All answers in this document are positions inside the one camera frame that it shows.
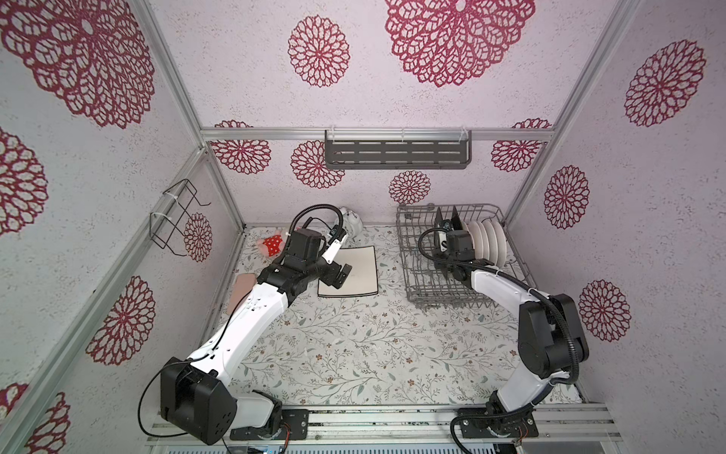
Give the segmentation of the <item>black square plate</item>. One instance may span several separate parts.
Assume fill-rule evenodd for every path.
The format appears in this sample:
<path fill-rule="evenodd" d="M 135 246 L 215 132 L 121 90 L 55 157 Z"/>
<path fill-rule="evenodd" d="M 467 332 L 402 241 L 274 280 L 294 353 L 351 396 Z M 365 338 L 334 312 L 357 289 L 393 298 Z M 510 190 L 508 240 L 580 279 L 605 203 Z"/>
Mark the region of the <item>black square plate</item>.
<path fill-rule="evenodd" d="M 446 228 L 444 216 L 442 215 L 442 209 L 440 209 L 440 207 L 438 207 L 436 210 L 436 215 L 435 215 L 435 219 L 434 219 L 434 227 L 438 228 L 438 229 Z"/>
<path fill-rule="evenodd" d="M 452 216 L 450 219 L 450 223 L 451 223 L 451 227 L 454 231 L 463 230 L 461 217 L 459 216 L 459 211 L 457 210 L 456 206 L 454 206 L 452 209 Z"/>

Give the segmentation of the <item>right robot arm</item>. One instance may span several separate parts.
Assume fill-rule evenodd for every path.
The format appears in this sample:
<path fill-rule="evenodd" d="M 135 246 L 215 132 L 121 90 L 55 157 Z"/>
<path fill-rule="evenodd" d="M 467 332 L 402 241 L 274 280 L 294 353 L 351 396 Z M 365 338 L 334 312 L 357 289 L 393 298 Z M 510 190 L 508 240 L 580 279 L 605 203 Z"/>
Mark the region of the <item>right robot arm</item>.
<path fill-rule="evenodd" d="M 435 230 L 433 261 L 446 277 L 499 304 L 517 323 L 520 365 L 491 398 L 500 414 L 538 405 L 558 385 L 573 385 L 589 347 L 576 304 L 566 294 L 550 295 L 477 259 L 464 230 Z"/>

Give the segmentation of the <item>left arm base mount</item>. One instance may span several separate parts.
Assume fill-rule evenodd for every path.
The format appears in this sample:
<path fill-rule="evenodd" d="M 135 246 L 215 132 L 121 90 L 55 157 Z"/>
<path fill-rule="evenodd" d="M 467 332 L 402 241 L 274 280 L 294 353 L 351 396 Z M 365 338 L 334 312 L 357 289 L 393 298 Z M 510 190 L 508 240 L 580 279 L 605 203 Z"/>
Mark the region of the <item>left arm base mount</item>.
<path fill-rule="evenodd" d="M 310 410 L 284 406 L 274 397 L 249 393 L 237 400 L 237 413 L 230 427 L 232 441 L 306 440 Z"/>

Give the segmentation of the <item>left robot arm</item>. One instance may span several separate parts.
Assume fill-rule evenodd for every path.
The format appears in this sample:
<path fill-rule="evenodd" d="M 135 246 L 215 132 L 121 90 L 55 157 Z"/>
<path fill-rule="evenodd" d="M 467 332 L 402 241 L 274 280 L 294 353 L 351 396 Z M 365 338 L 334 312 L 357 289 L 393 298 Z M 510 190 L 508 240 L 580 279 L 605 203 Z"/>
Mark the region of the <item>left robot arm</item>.
<path fill-rule="evenodd" d="M 261 272 L 223 328 L 188 359 L 172 358 L 160 370 L 162 418 L 207 445 L 235 429 L 277 433 L 282 411 L 278 399 L 257 391 L 233 395 L 228 387 L 265 330 L 311 282 L 342 287 L 352 268 L 336 263 L 335 257 L 346 240 L 343 230 L 330 244 L 316 231 L 291 232 L 283 253 Z"/>

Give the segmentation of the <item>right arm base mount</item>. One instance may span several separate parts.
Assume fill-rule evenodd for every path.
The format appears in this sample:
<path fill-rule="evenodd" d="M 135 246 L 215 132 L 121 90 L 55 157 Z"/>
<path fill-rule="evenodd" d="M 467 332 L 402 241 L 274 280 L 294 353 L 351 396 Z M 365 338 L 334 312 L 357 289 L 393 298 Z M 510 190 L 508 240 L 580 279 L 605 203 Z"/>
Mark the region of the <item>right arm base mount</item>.
<path fill-rule="evenodd" d="M 533 408 L 513 412 L 484 408 L 459 409 L 458 425 L 465 439 L 475 438 L 536 438 L 540 435 L 533 416 Z"/>

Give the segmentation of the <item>white round plate one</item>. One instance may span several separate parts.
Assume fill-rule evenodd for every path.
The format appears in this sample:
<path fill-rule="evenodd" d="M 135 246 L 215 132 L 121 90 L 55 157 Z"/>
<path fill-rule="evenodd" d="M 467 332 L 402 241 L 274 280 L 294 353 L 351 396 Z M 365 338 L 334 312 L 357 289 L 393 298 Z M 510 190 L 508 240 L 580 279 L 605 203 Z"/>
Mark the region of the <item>white round plate one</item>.
<path fill-rule="evenodd" d="M 467 222 L 464 222 L 463 221 L 462 222 L 462 226 L 463 226 L 463 229 L 467 233 L 468 238 L 469 238 L 469 243 L 470 243 L 470 246 L 471 246 L 470 247 L 470 250 L 471 250 L 470 256 L 471 256 L 472 260 L 476 260 L 476 244 L 475 244 L 474 234 L 469 229 L 469 225 L 468 225 Z"/>

